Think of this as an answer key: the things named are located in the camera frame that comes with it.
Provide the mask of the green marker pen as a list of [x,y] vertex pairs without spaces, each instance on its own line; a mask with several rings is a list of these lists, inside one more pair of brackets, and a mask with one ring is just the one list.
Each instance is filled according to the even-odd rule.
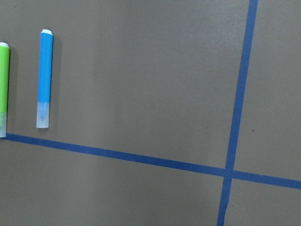
[[0,137],[6,137],[10,47],[0,43]]

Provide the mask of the blue marker pen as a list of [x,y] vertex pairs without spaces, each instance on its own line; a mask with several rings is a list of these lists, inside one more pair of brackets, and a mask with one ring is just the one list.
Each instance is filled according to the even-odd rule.
[[49,127],[53,39],[50,30],[43,29],[41,31],[36,117],[36,127],[39,129]]

